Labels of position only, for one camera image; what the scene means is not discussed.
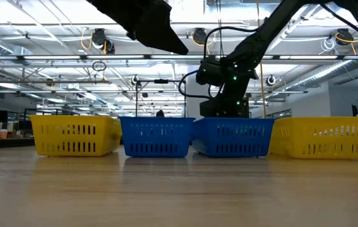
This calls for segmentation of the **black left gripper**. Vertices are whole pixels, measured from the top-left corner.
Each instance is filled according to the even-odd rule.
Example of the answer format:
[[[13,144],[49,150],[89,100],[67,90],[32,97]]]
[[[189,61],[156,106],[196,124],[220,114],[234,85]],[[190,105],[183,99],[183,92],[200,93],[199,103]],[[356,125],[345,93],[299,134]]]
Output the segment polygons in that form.
[[[164,0],[148,0],[145,7],[140,0],[86,1],[121,25],[131,40],[137,39],[147,47],[174,54],[189,52],[170,25],[172,8]]]

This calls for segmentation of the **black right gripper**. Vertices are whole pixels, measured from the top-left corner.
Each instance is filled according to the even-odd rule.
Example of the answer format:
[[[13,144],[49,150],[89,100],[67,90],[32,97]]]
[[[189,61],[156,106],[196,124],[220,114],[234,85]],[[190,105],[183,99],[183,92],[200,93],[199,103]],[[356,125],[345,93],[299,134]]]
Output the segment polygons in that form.
[[[200,103],[203,117],[248,118],[249,101],[230,98],[214,98]]]

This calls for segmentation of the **blue plastic slotted basket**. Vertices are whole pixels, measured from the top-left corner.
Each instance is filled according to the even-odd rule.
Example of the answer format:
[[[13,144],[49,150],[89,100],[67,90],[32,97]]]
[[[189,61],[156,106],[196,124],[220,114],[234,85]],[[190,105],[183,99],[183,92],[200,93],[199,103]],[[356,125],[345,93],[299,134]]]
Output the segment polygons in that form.
[[[192,117],[121,117],[122,141],[127,156],[183,158],[187,156]]]
[[[193,149],[212,158],[268,154],[274,119],[206,117],[193,122]]]

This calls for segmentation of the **yellow plastic slotted basket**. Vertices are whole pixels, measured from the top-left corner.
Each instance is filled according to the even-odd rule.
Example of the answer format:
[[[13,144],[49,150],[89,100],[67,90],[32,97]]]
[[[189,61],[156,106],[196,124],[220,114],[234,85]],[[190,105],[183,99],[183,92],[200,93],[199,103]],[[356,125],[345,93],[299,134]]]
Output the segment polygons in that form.
[[[41,156],[103,156],[120,146],[121,122],[106,116],[31,115]]]
[[[273,125],[270,154],[358,160],[358,117],[287,117]]]

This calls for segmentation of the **black background frame rig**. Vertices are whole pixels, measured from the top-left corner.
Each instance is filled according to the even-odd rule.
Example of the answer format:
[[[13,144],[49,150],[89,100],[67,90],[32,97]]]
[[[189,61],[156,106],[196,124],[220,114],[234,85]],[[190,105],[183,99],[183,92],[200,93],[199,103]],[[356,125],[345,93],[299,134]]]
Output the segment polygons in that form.
[[[186,97],[179,93],[179,80],[139,79],[135,87],[135,116],[186,116]]]

